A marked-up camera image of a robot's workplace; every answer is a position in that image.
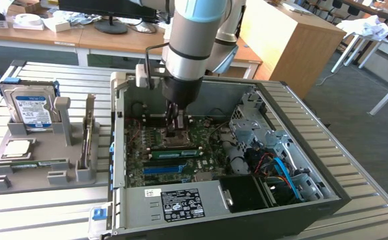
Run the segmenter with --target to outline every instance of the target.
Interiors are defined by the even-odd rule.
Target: hard drive label
[[[52,125],[50,113],[44,96],[17,96],[16,104],[22,122],[32,128],[46,128]]]
[[[164,220],[166,222],[205,217],[204,206],[197,188],[177,191],[162,191],[161,203]]]

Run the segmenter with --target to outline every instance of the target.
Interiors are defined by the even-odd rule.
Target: hard drive
[[[28,81],[8,77],[0,82],[0,91],[13,123],[24,123],[26,131],[52,129],[52,123],[61,122],[54,108],[58,97],[58,82]]]

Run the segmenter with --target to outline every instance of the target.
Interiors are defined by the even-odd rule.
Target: motherboard
[[[229,166],[216,131],[222,121],[192,117],[186,130],[168,137],[161,120],[125,119],[128,187],[210,181],[224,176]]]

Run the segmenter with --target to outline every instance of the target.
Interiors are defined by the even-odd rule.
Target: circuit board
[[[126,181],[128,187],[142,187],[165,184],[180,184],[194,181],[208,181],[226,174],[224,150],[216,145],[209,146],[209,136],[218,122],[210,121],[204,117],[192,118],[186,128],[186,137],[192,145],[201,151],[196,157],[152,159],[150,146],[162,144],[162,127],[148,126],[138,119],[128,118],[125,120],[126,133]],[[166,163],[178,167],[178,172],[145,173],[145,166],[158,163],[165,168]]]

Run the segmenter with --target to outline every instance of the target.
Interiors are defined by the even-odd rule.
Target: gray carpet floor
[[[317,82],[330,74],[338,56],[333,54]],[[0,47],[0,74],[16,59],[77,64],[73,53]],[[137,63],[136,59],[126,61],[121,57],[92,56],[90,60],[94,67],[124,69]],[[374,76],[348,66],[324,85],[312,87],[305,101],[321,120],[330,123],[330,132],[388,193],[388,104],[374,117],[366,114],[386,92],[388,86]]]

